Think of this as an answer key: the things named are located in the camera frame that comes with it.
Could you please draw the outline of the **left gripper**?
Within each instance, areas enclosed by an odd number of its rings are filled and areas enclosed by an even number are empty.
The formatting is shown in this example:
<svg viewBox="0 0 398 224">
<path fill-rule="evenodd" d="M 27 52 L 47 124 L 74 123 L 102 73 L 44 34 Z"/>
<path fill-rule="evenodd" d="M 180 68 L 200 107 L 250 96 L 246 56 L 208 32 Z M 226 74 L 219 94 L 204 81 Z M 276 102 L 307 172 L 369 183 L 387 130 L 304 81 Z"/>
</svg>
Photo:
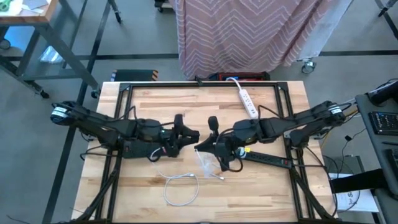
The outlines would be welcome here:
<svg viewBox="0 0 398 224">
<path fill-rule="evenodd" d="M 180 129 L 174 128 L 174 122 L 163 123 L 154 119 L 138 119 L 137 120 L 137 138 L 144 142 L 159 143 L 167 146 L 167 155 L 169 157 L 177 157 L 180 148 L 176 144 Z M 182 144 L 190 145 L 199 141 L 200 132 L 190 128 L 183 128 Z"/>
</svg>

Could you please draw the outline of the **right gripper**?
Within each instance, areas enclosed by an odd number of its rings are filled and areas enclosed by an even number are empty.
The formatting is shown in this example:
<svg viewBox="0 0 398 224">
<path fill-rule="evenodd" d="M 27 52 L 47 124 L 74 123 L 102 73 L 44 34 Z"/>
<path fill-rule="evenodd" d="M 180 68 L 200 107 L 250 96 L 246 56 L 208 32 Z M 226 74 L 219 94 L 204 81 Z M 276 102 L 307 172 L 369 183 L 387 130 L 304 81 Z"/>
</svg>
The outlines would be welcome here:
<svg viewBox="0 0 398 224">
<path fill-rule="evenodd" d="M 219 157 L 222 171 L 230 171 L 229 162 L 232 152 L 238 147 L 254 144 L 259 140 L 259 120 L 244 119 L 234 123 L 232 128 L 224 130 L 217 138 L 209 136 L 194 147 L 198 152 L 214 152 Z"/>
</svg>

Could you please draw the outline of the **black USB power strip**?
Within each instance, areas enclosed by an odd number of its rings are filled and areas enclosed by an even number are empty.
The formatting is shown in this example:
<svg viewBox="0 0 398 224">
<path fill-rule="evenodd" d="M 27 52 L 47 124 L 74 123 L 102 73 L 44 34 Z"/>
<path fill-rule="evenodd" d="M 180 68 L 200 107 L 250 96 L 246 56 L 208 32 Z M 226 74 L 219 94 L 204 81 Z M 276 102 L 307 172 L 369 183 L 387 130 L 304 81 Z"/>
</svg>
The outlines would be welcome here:
<svg viewBox="0 0 398 224">
<path fill-rule="evenodd" d="M 159 143 L 143 141 L 126 141 L 123 146 L 122 157 L 125 159 L 148 158 L 157 161 L 162 156 L 167 156 L 167 146 Z"/>
</svg>

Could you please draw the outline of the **white power strip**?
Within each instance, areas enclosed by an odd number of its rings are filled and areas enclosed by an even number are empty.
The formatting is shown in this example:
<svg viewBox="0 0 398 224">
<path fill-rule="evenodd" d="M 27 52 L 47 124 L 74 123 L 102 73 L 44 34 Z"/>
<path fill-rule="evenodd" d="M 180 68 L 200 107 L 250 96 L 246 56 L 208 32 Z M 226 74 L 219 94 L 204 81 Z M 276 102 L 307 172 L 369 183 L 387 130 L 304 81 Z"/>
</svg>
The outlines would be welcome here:
<svg viewBox="0 0 398 224">
<path fill-rule="evenodd" d="M 251 97 L 249 96 L 249 93 L 245 89 L 241 88 L 238 94 L 249 117 L 251 119 L 256 119 L 259 114 L 256 107 L 254 106 L 254 103 L 252 102 Z"/>
</svg>

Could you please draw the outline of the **black case with hazard stripes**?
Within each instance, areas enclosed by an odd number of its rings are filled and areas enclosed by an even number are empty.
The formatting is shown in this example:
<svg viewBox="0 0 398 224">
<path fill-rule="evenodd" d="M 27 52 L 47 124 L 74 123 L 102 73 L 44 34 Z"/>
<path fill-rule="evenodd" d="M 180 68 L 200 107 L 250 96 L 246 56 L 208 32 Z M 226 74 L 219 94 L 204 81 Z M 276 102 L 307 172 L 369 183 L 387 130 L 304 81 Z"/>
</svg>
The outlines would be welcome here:
<svg viewBox="0 0 398 224">
<path fill-rule="evenodd" d="M 151 82 L 157 81 L 159 72 L 157 70 L 114 70 L 111 74 L 112 82 Z"/>
</svg>

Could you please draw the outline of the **red black box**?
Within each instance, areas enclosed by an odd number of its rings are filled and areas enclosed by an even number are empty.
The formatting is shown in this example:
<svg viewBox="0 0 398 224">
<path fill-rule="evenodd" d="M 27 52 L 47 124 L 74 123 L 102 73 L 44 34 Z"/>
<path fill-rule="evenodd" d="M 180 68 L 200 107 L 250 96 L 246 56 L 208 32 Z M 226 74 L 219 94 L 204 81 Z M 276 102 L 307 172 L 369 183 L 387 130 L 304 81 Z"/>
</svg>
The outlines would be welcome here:
<svg viewBox="0 0 398 224">
<path fill-rule="evenodd" d="M 235 78 L 237 80 L 248 80 L 248 81 L 269 81 L 270 75 L 267 72 L 239 72 L 239 73 L 214 73 L 209 79 L 215 81 L 225 81 L 227 78 Z"/>
</svg>

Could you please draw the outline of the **grey computer box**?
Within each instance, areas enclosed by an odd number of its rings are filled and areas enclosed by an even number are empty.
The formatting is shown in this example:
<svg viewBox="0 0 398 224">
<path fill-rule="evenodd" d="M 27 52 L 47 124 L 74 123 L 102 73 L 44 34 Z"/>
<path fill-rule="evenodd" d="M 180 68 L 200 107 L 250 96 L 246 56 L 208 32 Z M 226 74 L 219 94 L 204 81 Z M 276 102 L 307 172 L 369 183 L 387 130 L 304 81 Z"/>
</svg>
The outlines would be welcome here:
<svg viewBox="0 0 398 224">
<path fill-rule="evenodd" d="M 329 173 L 360 174 L 364 172 L 364 167 L 358 156 L 330 157 L 323 155 L 323 160 Z"/>
</svg>

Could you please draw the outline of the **black desk crossbar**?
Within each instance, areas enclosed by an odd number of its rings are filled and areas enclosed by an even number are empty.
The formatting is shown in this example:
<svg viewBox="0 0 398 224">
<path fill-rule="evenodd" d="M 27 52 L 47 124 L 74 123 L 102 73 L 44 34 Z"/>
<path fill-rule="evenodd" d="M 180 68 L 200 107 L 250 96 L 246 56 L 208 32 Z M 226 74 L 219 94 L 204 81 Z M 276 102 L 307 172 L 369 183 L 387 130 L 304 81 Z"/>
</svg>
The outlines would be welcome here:
<svg viewBox="0 0 398 224">
<path fill-rule="evenodd" d="M 334 193 L 389 188 L 382 169 L 334 179 L 330 181 L 330 185 L 333 187 Z"/>
</svg>

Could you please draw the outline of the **black stand leg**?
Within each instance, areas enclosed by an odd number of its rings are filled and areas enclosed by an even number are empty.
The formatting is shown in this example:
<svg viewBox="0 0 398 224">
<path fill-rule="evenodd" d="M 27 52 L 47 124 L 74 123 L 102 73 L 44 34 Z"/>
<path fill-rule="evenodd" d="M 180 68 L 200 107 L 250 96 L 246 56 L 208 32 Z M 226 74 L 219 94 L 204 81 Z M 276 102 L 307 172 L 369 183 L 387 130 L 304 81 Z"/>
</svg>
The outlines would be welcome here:
<svg viewBox="0 0 398 224">
<path fill-rule="evenodd" d="M 115 15 L 115 17 L 116 17 L 117 22 L 118 22 L 119 24 L 121 24 L 121 23 L 122 23 L 122 20 L 121 20 L 121 16 L 120 16 L 120 11 L 119 11 L 119 9 L 118 9 L 118 5 L 116 4 L 116 0 L 107 0 L 107 2 L 109 3 L 109 5 L 110 5 L 111 8 L 112 8 L 112 10 L 113 10 L 113 12 L 114 12 L 114 15 Z"/>
<path fill-rule="evenodd" d="M 387 2 L 382 3 L 382 0 L 375 0 L 376 4 L 380 8 L 379 14 L 377 15 L 378 17 L 383 16 L 390 8 L 394 6 L 395 3 L 398 2 L 398 0 L 386 0 L 386 1 Z"/>
</svg>

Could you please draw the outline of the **white paper sheet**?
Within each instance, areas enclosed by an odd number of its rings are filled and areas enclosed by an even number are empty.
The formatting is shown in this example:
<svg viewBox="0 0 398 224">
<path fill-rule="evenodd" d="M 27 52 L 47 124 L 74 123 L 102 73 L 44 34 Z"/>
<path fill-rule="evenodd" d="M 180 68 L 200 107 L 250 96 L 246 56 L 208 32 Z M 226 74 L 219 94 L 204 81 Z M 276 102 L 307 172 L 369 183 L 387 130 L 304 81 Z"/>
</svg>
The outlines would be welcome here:
<svg viewBox="0 0 398 224">
<path fill-rule="evenodd" d="M 333 194 L 338 212 L 379 212 L 370 190 L 356 190 Z"/>
</svg>

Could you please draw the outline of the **grey desk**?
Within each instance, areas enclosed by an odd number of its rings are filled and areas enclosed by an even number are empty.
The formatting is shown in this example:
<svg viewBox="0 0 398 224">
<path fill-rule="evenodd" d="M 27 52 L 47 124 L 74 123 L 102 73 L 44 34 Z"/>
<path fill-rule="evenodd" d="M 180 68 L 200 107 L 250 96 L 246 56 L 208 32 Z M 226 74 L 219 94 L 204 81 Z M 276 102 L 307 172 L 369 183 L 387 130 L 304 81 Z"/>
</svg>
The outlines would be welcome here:
<svg viewBox="0 0 398 224">
<path fill-rule="evenodd" d="M 374 189 L 374 192 L 381 209 L 384 223 L 398 224 L 398 179 L 392 172 L 385 154 L 386 149 L 398 149 L 398 146 L 382 143 L 383 141 L 398 142 L 398 136 L 375 134 L 369 120 L 369 113 L 372 111 L 398 113 L 398 104 L 393 99 L 390 99 L 387 100 L 383 106 L 375 106 L 369 101 L 366 95 L 358 95 L 355 97 L 355 100 L 362 122 L 366 128 L 366 140 L 364 143 L 360 144 L 366 149 L 359 155 L 364 162 L 366 172 L 382 169 L 389 188 Z"/>
</svg>

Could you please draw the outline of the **black keyboard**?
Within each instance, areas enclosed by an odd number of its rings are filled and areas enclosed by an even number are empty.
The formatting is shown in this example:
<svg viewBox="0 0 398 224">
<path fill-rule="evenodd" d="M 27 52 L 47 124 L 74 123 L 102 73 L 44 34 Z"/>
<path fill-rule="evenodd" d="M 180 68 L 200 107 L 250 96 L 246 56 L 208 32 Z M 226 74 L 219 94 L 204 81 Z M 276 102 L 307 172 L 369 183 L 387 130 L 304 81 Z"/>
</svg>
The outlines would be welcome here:
<svg viewBox="0 0 398 224">
<path fill-rule="evenodd" d="M 375 134 L 398 136 L 398 113 L 372 111 L 369 120 Z"/>
<path fill-rule="evenodd" d="M 385 154 L 392 172 L 398 179 L 398 149 L 386 149 Z"/>
</svg>

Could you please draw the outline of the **black bulky device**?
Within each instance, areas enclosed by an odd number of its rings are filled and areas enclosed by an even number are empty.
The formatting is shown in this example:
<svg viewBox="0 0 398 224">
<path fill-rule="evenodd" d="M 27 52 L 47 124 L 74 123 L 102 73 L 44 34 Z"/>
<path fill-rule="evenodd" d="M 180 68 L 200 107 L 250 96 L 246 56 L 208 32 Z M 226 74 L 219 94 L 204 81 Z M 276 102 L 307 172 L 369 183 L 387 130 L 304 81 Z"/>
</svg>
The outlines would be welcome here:
<svg viewBox="0 0 398 224">
<path fill-rule="evenodd" d="M 375 106 L 383 106 L 390 99 L 398 104 L 398 81 L 386 83 L 373 91 L 367 92 L 366 96 Z"/>
</svg>

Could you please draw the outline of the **wooden workbench with black legs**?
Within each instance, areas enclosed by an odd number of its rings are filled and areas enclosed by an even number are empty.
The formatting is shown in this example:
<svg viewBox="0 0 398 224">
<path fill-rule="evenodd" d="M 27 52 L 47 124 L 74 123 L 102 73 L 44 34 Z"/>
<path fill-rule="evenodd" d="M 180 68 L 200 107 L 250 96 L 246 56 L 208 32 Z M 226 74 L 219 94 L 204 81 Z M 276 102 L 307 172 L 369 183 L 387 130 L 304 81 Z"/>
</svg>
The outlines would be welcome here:
<svg viewBox="0 0 398 224">
<path fill-rule="evenodd" d="M 90 86 L 92 88 L 91 96 L 93 98 L 98 98 L 101 93 L 101 88 L 92 76 L 91 68 L 85 67 L 80 62 L 78 56 L 72 52 L 72 45 L 79 30 L 87 2 L 88 0 L 83 1 L 79 16 L 76 16 L 73 13 L 67 0 L 50 0 L 50 2 L 44 6 L 43 12 L 39 14 L 36 12 L 28 13 L 23 9 L 20 14 L 16 16 L 0 16 L 1 38 L 5 36 L 6 31 L 10 27 L 26 26 L 34 28 L 29 44 L 21 57 L 20 64 L 16 66 L 8 58 L 0 55 L 0 69 L 33 91 L 35 94 L 38 94 L 45 99 L 47 99 L 49 95 L 39 84 L 36 83 L 37 80 L 78 78 L 83 82 L 83 89 L 85 90 Z M 72 38 L 69 44 L 66 44 L 65 41 L 62 40 L 61 35 L 56 32 L 54 26 L 50 23 L 51 17 L 54 15 L 58 4 L 62 5 L 63 10 L 67 12 L 68 16 L 71 17 L 71 20 L 75 23 L 75 28 L 72 32 Z M 64 59 L 63 67 L 59 70 L 57 75 L 29 76 L 26 74 L 27 67 L 40 38 L 45 39 L 48 45 L 53 47 L 54 50 Z"/>
</svg>

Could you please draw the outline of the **grey paper sheets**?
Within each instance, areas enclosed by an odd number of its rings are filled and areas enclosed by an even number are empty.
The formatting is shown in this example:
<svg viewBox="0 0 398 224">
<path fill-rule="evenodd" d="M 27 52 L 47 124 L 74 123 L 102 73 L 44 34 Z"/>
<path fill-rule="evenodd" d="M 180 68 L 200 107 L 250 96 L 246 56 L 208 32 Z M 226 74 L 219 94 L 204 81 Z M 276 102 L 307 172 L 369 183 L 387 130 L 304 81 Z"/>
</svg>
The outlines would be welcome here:
<svg viewBox="0 0 398 224">
<path fill-rule="evenodd" d="M 12 0 L 7 12 L 0 12 L 0 16 L 16 16 L 22 10 L 41 13 L 42 7 L 47 6 L 50 0 Z"/>
</svg>

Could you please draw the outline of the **black aluminium table frame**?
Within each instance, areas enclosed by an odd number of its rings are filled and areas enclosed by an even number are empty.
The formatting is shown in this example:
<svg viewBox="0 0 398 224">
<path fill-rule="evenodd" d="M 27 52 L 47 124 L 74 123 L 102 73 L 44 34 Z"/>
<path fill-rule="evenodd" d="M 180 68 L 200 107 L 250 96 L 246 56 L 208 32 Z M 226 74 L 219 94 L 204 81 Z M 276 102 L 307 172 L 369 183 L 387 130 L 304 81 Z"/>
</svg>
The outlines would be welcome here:
<svg viewBox="0 0 398 224">
<path fill-rule="evenodd" d="M 118 83 L 103 84 L 97 111 L 108 116 L 130 101 L 140 118 L 168 123 L 176 114 L 200 132 L 210 133 L 208 118 L 220 129 L 246 119 L 233 82 L 149 82 L 119 93 Z M 141 222 L 295 222 L 297 212 L 288 170 L 255 162 L 231 163 L 224 180 L 206 178 L 193 146 L 176 158 L 126 159 L 121 163 L 113 221 Z"/>
</svg>

